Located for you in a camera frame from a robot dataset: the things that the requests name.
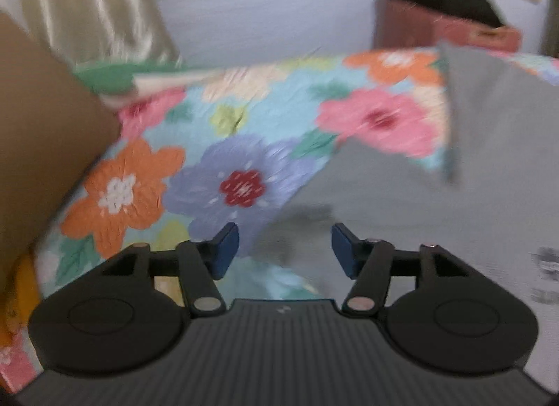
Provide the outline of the grey knit garment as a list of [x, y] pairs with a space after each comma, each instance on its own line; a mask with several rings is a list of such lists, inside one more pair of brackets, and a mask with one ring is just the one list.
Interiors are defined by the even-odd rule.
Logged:
[[539, 336], [528, 373], [558, 387], [558, 80], [469, 48], [442, 47], [450, 147], [438, 172], [356, 141], [299, 190], [252, 254], [341, 300], [350, 286], [335, 223], [405, 250], [439, 244], [522, 299]]

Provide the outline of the floral quilted bedspread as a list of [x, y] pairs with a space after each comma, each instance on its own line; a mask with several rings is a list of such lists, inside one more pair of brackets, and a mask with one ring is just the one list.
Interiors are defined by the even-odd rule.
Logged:
[[[553, 58], [484, 53], [558, 80]], [[442, 47], [287, 60], [122, 109], [120, 139], [15, 270], [1, 302], [2, 381], [17, 391], [42, 370], [27, 332], [38, 303], [133, 243], [170, 250], [235, 223], [239, 250], [218, 284], [226, 301], [329, 298], [254, 258], [253, 245], [346, 142], [440, 171], [451, 136], [444, 67]]]

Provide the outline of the green and white pillow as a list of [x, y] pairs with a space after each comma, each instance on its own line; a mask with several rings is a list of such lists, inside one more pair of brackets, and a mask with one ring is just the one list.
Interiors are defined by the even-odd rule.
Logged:
[[183, 64], [97, 61], [77, 65], [74, 76], [113, 112], [175, 88], [217, 80], [223, 69], [192, 69]]

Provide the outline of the brown cardboard box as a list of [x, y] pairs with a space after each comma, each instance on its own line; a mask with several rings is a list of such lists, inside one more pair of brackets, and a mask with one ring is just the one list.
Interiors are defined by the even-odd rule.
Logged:
[[69, 67], [1, 15], [1, 283], [85, 171], [118, 139], [117, 117]]

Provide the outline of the beige satin curtain left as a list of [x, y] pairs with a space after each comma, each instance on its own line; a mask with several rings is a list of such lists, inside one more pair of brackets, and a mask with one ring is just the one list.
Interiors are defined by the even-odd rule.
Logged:
[[71, 64], [178, 63], [155, 0], [20, 0], [31, 36]]

